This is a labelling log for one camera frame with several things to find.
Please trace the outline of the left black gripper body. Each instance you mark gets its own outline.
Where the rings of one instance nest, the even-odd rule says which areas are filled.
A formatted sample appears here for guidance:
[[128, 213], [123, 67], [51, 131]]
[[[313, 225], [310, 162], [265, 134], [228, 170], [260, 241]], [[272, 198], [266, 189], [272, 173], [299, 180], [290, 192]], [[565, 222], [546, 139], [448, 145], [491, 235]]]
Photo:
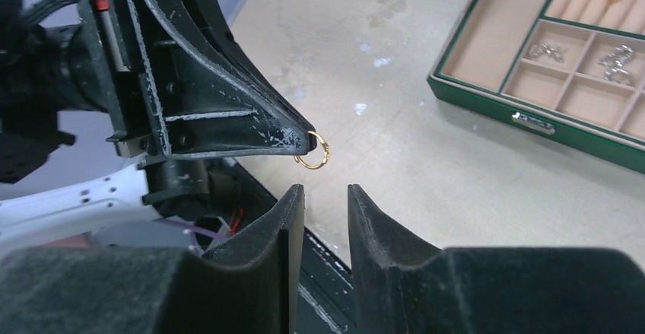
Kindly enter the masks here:
[[80, 0], [78, 15], [98, 82], [92, 94], [105, 106], [113, 128], [107, 141], [120, 157], [158, 155], [136, 0]]

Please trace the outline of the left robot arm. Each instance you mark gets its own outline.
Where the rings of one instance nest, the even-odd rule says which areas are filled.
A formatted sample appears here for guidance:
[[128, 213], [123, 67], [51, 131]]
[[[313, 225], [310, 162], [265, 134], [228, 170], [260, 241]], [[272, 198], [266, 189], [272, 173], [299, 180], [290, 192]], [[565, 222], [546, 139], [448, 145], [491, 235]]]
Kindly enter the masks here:
[[1, 254], [130, 221], [209, 214], [208, 161], [322, 144], [234, 39], [218, 0], [1, 0], [1, 181], [76, 137], [62, 111], [110, 117], [135, 163], [1, 202]]

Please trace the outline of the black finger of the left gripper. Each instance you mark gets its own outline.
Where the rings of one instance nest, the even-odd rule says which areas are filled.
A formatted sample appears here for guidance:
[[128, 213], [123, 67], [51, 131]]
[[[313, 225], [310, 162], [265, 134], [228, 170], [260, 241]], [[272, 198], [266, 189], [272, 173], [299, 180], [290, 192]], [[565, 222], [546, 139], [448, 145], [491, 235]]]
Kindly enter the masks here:
[[313, 125], [237, 44], [218, 0], [126, 0], [156, 149], [171, 158], [302, 156]]

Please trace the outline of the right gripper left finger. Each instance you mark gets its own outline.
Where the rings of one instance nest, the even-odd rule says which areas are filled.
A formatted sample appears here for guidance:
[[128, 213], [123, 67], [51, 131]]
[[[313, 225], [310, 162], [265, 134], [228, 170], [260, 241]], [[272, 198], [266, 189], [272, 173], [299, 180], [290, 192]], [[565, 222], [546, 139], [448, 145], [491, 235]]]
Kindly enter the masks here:
[[3, 333], [292, 333], [305, 193], [203, 257], [183, 248], [30, 248], [1, 264]]

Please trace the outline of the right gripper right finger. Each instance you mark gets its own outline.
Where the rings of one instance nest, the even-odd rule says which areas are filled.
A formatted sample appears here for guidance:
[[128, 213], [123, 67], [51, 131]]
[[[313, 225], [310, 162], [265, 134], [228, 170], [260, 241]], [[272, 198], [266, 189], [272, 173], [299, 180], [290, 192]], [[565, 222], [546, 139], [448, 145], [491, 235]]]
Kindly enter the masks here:
[[642, 333], [644, 273], [606, 248], [440, 249], [348, 187], [359, 333]]

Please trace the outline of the silver earring cluster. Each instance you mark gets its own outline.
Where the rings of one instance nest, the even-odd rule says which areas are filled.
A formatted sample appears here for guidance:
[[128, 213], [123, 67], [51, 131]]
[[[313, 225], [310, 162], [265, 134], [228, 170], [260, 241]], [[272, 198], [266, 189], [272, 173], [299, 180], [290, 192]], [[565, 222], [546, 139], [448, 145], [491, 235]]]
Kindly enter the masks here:
[[604, 55], [598, 63], [605, 67], [606, 81], [634, 86], [635, 77], [625, 66], [634, 58], [634, 50], [627, 45], [615, 47], [612, 52]]

